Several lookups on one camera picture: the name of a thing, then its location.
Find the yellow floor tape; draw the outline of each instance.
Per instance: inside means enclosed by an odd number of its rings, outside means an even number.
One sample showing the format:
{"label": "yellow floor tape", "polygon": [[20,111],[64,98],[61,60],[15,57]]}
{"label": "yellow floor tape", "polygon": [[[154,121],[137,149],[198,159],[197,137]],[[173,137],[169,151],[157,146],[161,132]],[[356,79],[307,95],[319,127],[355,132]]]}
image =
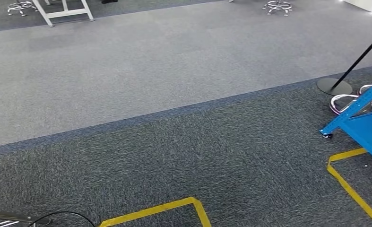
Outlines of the yellow floor tape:
{"label": "yellow floor tape", "polygon": [[363,148],[357,150],[351,150],[348,152],[340,153],[337,155],[332,155],[329,158],[327,170],[332,174],[346,190],[347,193],[360,205],[364,211],[372,218],[372,208],[358,195],[358,193],[347,183],[346,180],[331,166],[331,162],[342,160],[344,158],[353,157],[367,153]]}
{"label": "yellow floor tape", "polygon": [[136,220],[139,218],[143,218],[149,215],[157,214],[157,213],[160,213],[166,210],[171,210],[171,209],[182,207],[182,206],[189,205],[189,204],[194,205],[194,208],[197,211],[197,214],[199,216],[202,226],[211,227],[211,223],[209,222],[208,216],[205,213],[204,208],[202,207],[202,203],[194,197],[188,197],[182,200],[165,203],[165,204],[162,204],[156,207],[151,207],[145,210],[140,210],[134,213],[108,219],[108,220],[103,221],[99,225],[99,227],[108,227],[108,226],[114,226],[117,224],[122,224],[127,221]]}
{"label": "yellow floor tape", "polygon": [[[348,157],[354,157],[357,155],[365,154],[363,148],[357,150],[351,150],[348,152],[332,155],[329,158],[327,170],[330,174],[332,174],[342,185],[342,187],[346,190],[347,193],[364,209],[364,211],[372,218],[372,208],[358,195],[358,193],[347,183],[346,180],[332,167],[331,163],[334,161],[342,160]],[[208,216],[205,213],[205,210],[199,200],[194,197],[188,197],[182,200],[177,200],[169,203],[165,203],[159,206],[151,207],[145,210],[140,210],[134,213],[126,214],[123,216],[119,216],[116,218],[108,219],[103,221],[99,227],[110,227],[118,224],[122,224],[127,221],[136,220],[139,218],[143,218],[149,215],[157,214],[166,210],[175,209],[178,207],[182,207],[185,205],[193,204],[194,208],[197,211],[199,219],[203,227],[211,227],[211,223],[209,222]]]}

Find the blue metal cart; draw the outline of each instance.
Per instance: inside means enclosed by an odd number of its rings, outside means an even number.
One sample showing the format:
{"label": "blue metal cart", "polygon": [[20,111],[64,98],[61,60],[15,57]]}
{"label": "blue metal cart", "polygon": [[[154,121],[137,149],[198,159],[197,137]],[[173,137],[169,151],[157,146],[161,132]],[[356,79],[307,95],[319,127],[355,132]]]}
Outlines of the blue metal cart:
{"label": "blue metal cart", "polygon": [[364,149],[372,154],[372,112],[355,116],[357,112],[372,101],[372,88],[362,94],[349,108],[320,130],[325,138],[340,127],[344,132],[357,141]]}

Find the white table leg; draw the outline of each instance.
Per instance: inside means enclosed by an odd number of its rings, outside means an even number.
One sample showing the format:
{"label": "white table leg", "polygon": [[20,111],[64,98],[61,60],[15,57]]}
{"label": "white table leg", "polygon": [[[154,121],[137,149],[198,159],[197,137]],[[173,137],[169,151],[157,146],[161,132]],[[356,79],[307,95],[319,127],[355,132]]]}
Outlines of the white table leg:
{"label": "white table leg", "polygon": [[53,27],[53,24],[49,20],[47,14],[45,13],[44,9],[41,7],[40,2],[38,0],[33,0],[35,6],[37,7],[38,11],[41,13],[43,16],[44,20],[47,22],[49,27]]}
{"label": "white table leg", "polygon": [[86,0],[81,0],[81,2],[83,3],[84,9],[87,11],[87,15],[88,18],[90,18],[90,21],[94,21],[94,17],[91,14],[90,8],[88,7]]}
{"label": "white table leg", "polygon": [[68,11],[68,3],[66,0],[62,0],[62,5],[63,5],[63,11]]}

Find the metal stool base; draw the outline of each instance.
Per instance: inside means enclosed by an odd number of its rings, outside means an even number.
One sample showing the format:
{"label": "metal stool base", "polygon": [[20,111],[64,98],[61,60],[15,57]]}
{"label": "metal stool base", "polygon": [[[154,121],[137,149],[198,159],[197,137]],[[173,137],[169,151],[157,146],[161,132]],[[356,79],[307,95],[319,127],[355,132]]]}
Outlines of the metal stool base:
{"label": "metal stool base", "polygon": [[283,10],[285,14],[283,16],[287,17],[289,15],[289,11],[292,11],[292,4],[290,4],[287,1],[281,1],[281,0],[276,0],[276,1],[269,1],[264,5],[262,9],[268,9],[269,11],[267,15],[271,15],[274,10]]}
{"label": "metal stool base", "polygon": [[23,13],[23,10],[28,9],[28,8],[33,8],[33,9],[35,9],[36,12],[38,12],[37,8],[33,5],[32,2],[30,2],[30,1],[22,1],[22,2],[17,1],[16,3],[8,5],[8,15],[12,15],[11,14],[12,10],[18,10],[20,15],[22,17],[24,17],[24,16],[26,16],[26,14]]}

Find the stand base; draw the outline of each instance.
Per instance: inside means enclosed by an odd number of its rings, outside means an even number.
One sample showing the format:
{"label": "stand base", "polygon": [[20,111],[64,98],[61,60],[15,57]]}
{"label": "stand base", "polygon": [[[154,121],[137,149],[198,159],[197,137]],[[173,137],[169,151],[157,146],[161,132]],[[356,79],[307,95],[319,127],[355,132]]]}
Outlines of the stand base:
{"label": "stand base", "polygon": [[336,96],[341,94],[349,95],[353,92],[353,88],[346,82],[342,81],[334,89],[331,89],[338,79],[335,78],[323,78],[317,82],[317,87],[325,92],[326,94]]}

